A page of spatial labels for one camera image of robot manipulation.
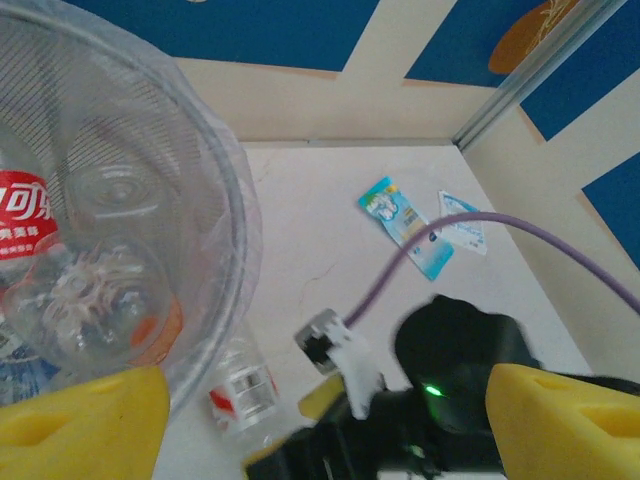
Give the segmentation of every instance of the blue wall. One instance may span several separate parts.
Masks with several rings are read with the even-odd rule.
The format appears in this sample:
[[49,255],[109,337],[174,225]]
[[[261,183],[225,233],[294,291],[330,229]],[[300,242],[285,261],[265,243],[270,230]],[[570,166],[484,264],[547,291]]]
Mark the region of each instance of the blue wall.
[[583,191],[640,268],[640,153],[590,183]]
[[[497,87],[494,48],[542,0],[458,0],[407,78]],[[524,102],[547,140],[640,68],[640,0],[629,0]]]
[[70,0],[177,57],[342,71],[378,0]]

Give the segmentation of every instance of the clear plastic bottle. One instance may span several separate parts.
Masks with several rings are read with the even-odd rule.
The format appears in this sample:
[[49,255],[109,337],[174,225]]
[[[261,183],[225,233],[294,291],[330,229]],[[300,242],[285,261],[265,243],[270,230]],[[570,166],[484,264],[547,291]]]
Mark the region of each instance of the clear plastic bottle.
[[57,230],[40,161],[0,123],[0,289],[22,279],[35,245]]
[[216,365],[209,392],[223,437],[243,456],[269,446],[290,430],[285,409],[249,327],[240,323]]

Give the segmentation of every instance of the plastic bottle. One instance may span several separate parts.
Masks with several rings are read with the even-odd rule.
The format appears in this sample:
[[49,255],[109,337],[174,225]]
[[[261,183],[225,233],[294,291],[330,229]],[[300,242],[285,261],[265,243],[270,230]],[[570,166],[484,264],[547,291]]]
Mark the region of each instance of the plastic bottle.
[[209,392],[218,429],[243,456],[286,435],[290,424],[262,352],[240,323],[216,365]]
[[[57,230],[38,158],[0,123],[0,299],[31,267],[36,244]],[[0,312],[0,405],[49,391],[58,371],[24,344]]]
[[22,279],[35,245],[57,230],[40,161],[0,123],[0,289]]

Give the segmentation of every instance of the red label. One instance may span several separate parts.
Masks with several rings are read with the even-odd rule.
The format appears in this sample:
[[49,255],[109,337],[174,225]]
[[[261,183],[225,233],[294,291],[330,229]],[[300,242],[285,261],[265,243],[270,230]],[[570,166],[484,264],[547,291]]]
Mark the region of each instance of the red label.
[[44,180],[0,171],[0,260],[33,255],[36,243],[57,230]]

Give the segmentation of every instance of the purple cable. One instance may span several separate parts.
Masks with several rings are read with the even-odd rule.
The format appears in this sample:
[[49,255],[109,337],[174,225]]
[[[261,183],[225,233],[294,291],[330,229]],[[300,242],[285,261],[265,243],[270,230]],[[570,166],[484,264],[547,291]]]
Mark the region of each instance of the purple cable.
[[589,270],[593,275],[602,280],[605,285],[613,290],[622,300],[625,301],[625,303],[627,303],[627,305],[629,305],[638,315],[640,315],[640,299],[638,299],[633,293],[631,293],[630,290],[628,290],[624,285],[616,280],[604,268],[599,266],[584,253],[576,250],[563,240],[560,240],[552,233],[549,233],[546,230],[543,230],[542,228],[537,227],[525,220],[521,220],[510,215],[505,215],[503,213],[470,212],[439,218],[434,222],[431,222],[429,225],[425,225],[420,230],[418,230],[418,232],[413,237],[411,237],[411,239],[407,243],[405,243],[402,248],[398,250],[398,252],[396,252],[396,254],[391,258],[391,261],[387,264],[387,267],[378,277],[378,280],[376,280],[376,282],[373,284],[373,286],[369,290],[369,293],[367,293],[360,304],[345,319],[345,326],[347,328],[351,328],[358,322],[358,320],[360,320],[360,318],[365,314],[365,312],[369,309],[373,302],[378,298],[387,282],[396,272],[398,266],[400,266],[400,263],[406,258],[406,255],[411,250],[413,250],[413,248],[420,242],[420,240],[429,235],[431,232],[440,230],[442,227],[461,222],[504,223],[505,225],[519,228],[520,230],[524,230],[525,232],[528,232],[531,235],[544,240],[549,245],[556,247],[562,253],[574,259],[584,268]]

